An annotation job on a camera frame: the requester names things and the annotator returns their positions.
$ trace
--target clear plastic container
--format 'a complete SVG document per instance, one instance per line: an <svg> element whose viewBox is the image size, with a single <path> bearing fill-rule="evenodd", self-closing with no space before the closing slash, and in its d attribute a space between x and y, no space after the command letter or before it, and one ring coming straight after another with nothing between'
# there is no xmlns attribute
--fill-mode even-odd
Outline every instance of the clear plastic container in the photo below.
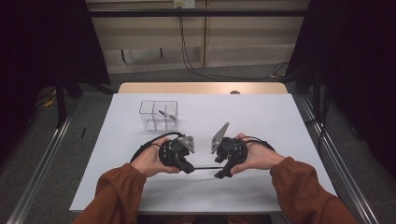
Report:
<svg viewBox="0 0 396 224"><path fill-rule="evenodd" d="M147 131L177 131L177 101L142 101L139 113Z"/></svg>

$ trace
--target metal rail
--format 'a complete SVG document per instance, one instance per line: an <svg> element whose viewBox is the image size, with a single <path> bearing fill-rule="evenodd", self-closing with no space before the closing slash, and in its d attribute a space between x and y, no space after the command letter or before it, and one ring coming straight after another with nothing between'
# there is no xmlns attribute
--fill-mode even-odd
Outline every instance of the metal rail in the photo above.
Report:
<svg viewBox="0 0 396 224"><path fill-rule="evenodd" d="M91 9L88 14L101 17L305 17L328 16L330 10L281 9Z"/></svg>
<svg viewBox="0 0 396 224"><path fill-rule="evenodd" d="M46 173L50 167L50 163L54 158L56 151L58 150L61 142L64 138L64 134L67 131L72 115L75 113L77 105L79 103L79 99L73 103L72 108L70 109L70 113L64 121L63 125L56 129L49 146L47 147L46 152L43 155L40 163L35 169L35 173L29 181L28 186L23 192L22 196L15 205L14 210L9 217L7 224L22 224L25 220L30 207L32 206L33 201L35 200L35 196L38 193L38 190L43 182Z"/></svg>
<svg viewBox="0 0 396 224"><path fill-rule="evenodd" d="M313 112L313 106L311 102L308 100L307 97L303 97L301 100L309 118L314 119L315 115ZM322 127L323 124L321 122L315 122L315 129L318 132L318 135L320 135ZM364 223L367 224L379 223L373 213L370 204L368 203L366 197L363 195L358 184L355 182L354 178L352 177L352 174L347 169L346 164L341 158L341 155L338 153L337 148L335 147L334 143L332 142L332 139L330 138L326 130L323 131L321 142L323 143L327 153L329 154L332 160L332 164L334 165L335 169L340 175L353 203L355 204L356 208L361 214Z"/></svg>

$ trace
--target hand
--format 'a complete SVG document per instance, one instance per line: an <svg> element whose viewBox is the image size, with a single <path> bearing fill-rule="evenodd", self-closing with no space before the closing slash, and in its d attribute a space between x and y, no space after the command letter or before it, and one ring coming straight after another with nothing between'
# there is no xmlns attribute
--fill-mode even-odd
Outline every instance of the hand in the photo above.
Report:
<svg viewBox="0 0 396 224"><path fill-rule="evenodd" d="M174 166L164 166L158 157L160 146L168 140L168 138L164 137L152 143L151 146L147 147L131 162L131 165L146 177L151 177L161 172L168 174L177 174L180 172L180 170Z"/></svg>
<svg viewBox="0 0 396 224"><path fill-rule="evenodd" d="M243 133L238 134L235 138L243 141L250 140ZM231 174L235 175L247 169L269 170L284 159L283 156L259 143L247 143L247 159L243 163L235 165L231 169Z"/></svg>

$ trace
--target orange sleeve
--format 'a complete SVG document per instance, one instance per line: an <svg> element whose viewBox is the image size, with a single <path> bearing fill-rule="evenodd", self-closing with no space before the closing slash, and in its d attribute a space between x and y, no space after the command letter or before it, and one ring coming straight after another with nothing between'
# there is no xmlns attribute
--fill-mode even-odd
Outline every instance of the orange sleeve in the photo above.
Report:
<svg viewBox="0 0 396 224"><path fill-rule="evenodd" d="M270 172L282 211L292 223L358 223L318 182L314 167L287 157Z"/></svg>
<svg viewBox="0 0 396 224"><path fill-rule="evenodd" d="M94 199L73 223L134 223L146 180L130 163L104 173Z"/></svg>

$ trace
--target white table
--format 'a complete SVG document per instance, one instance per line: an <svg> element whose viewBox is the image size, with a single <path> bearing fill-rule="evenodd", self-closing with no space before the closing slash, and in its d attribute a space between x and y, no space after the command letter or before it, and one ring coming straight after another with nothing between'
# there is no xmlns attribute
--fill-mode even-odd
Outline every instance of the white table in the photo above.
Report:
<svg viewBox="0 0 396 224"><path fill-rule="evenodd" d="M158 136L139 117L144 100L177 101L179 129L194 136L196 153L187 157L195 167L219 166L210 153L211 138L225 122L226 136L243 132L268 141L275 150L313 165L320 184L336 194L290 94L115 94L107 112L71 211L82 211L93 199L99 176L128 162L140 145ZM141 214L227 214L280 211L268 171L249 170L217 179L218 170L189 175L158 174L148 179L139 207Z"/></svg>

